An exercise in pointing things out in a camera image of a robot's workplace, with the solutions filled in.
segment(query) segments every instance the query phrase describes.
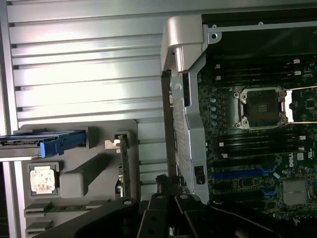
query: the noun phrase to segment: circuit board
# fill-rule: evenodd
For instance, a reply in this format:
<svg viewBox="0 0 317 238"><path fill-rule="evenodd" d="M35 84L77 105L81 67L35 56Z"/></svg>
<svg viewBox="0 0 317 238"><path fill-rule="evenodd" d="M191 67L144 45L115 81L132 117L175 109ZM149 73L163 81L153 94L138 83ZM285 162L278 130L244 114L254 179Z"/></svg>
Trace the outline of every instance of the circuit board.
<svg viewBox="0 0 317 238"><path fill-rule="evenodd" d="M207 60L198 73L210 198L317 217L315 56Z"/></svg>

